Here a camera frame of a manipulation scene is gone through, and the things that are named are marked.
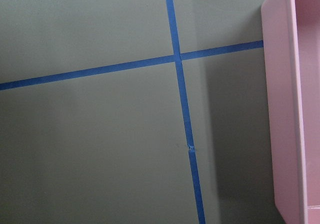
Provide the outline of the pink plastic bin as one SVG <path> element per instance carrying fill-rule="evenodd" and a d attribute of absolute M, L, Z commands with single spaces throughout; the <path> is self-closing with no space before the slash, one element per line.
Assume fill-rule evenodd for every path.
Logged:
<path fill-rule="evenodd" d="M 320 0 L 261 7 L 275 205 L 286 223 L 319 223 Z"/>

